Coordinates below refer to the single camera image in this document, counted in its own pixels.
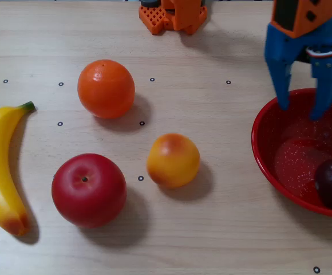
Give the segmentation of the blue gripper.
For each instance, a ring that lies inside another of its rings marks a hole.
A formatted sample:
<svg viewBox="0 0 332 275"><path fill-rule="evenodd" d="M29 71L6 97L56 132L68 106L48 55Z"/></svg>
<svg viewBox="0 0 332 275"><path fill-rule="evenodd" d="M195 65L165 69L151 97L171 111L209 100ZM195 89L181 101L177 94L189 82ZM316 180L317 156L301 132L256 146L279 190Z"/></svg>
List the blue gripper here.
<svg viewBox="0 0 332 275"><path fill-rule="evenodd" d="M311 120L320 119L332 105L332 18L313 31L291 38L271 24L267 28L265 58L279 106L289 106L291 64L311 60L312 77L317 79Z"/></svg>

